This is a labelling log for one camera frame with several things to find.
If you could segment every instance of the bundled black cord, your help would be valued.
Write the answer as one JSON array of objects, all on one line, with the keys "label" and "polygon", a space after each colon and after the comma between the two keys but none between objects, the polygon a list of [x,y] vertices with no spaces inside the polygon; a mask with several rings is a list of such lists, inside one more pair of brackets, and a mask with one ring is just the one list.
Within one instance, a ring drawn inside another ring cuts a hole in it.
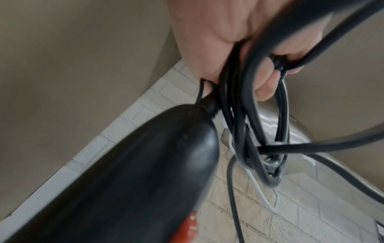
[{"label": "bundled black cord", "polygon": [[[239,60],[239,53],[243,42],[237,43],[230,53],[220,74],[217,99],[219,100],[228,128],[234,138],[236,157],[233,157],[228,165],[227,183],[231,210],[240,243],[244,243],[244,237],[241,231],[232,187],[232,170],[237,161],[242,163],[243,166],[254,169],[264,184],[269,187],[276,187],[281,182],[284,174],[287,155],[292,153],[304,154],[328,166],[367,196],[384,204],[384,197],[380,192],[362,182],[357,176],[332,159],[318,154],[321,152],[352,149],[382,140],[384,139],[384,123],[342,138],[322,142],[289,144],[289,105],[284,83],[284,77],[288,71],[313,61],[355,26],[380,11],[384,7],[384,0],[368,1],[366,5],[351,14],[324,37],[301,60],[288,63],[285,57],[270,55],[274,47],[303,27],[328,14],[361,2],[367,1],[295,0],[253,42],[243,66],[240,65]],[[255,74],[266,56],[270,56],[275,64],[275,68],[281,71],[281,78],[274,95],[279,111],[278,128],[274,142],[267,141],[263,132],[253,92]],[[246,118],[249,120],[250,125],[246,123]],[[260,147],[255,147],[251,134],[254,134],[261,144]],[[260,155],[268,155],[268,157],[262,160]]]}]

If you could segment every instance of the beige wall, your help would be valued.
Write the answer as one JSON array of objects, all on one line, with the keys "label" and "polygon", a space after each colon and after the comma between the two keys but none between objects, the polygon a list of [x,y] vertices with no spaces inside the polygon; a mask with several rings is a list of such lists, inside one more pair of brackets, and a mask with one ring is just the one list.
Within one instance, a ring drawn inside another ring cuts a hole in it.
[{"label": "beige wall", "polygon": [[[333,27],[344,16],[336,16]],[[287,79],[292,114],[316,140],[384,122],[384,12]],[[334,156],[384,190],[384,142]]]},{"label": "beige wall", "polygon": [[162,1],[2,1],[0,219],[178,59]]}]

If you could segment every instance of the human hand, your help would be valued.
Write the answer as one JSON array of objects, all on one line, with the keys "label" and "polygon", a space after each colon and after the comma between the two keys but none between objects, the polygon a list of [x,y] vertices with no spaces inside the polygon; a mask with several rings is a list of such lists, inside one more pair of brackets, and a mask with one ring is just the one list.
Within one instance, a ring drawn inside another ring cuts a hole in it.
[{"label": "human hand", "polygon": [[[240,51],[243,62],[263,28],[291,0],[167,0],[174,35],[180,53],[197,78],[218,83],[220,72],[233,45],[248,39]],[[273,50],[297,60],[312,49],[322,37],[330,16],[306,27]],[[255,76],[257,100],[271,98],[277,88],[280,72],[267,57]]]}]

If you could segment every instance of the skin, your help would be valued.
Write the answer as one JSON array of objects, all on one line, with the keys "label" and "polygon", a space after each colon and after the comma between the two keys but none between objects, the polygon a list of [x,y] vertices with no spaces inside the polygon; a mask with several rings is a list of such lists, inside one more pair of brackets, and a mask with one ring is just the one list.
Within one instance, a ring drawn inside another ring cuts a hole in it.
[{"label": "skin", "polygon": [[[219,74],[234,43],[249,39],[242,47],[244,62],[252,40],[291,0],[167,0],[174,35],[183,57],[196,80],[218,83]],[[303,57],[322,38],[330,16],[296,33],[277,48],[275,55],[289,60]],[[271,98],[280,72],[266,57],[255,76],[255,96]]]}]

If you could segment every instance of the white cable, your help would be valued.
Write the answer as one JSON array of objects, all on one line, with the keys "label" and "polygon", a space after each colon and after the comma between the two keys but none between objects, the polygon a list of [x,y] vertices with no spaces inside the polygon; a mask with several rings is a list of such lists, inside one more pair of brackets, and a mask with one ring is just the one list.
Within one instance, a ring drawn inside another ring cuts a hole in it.
[{"label": "white cable", "polygon": [[[232,146],[232,134],[230,133],[229,134],[229,138],[228,138],[228,147],[229,149],[231,150],[232,154],[235,155],[236,152],[235,152],[235,149],[233,148]],[[280,200],[279,198],[279,195],[277,194],[276,190],[275,189],[272,189],[273,193],[276,195],[276,201],[275,201],[275,205],[272,206],[269,201],[267,200],[267,198],[265,197],[263,191],[261,190],[259,184],[257,183],[255,177],[253,176],[252,172],[250,170],[248,170],[247,168],[244,168],[243,169],[245,170],[245,172],[247,173],[250,181],[252,182],[256,192],[260,195],[260,199],[261,201],[263,202],[264,206],[266,206],[269,210],[271,210],[272,212],[276,213],[278,212],[278,202]]]}]

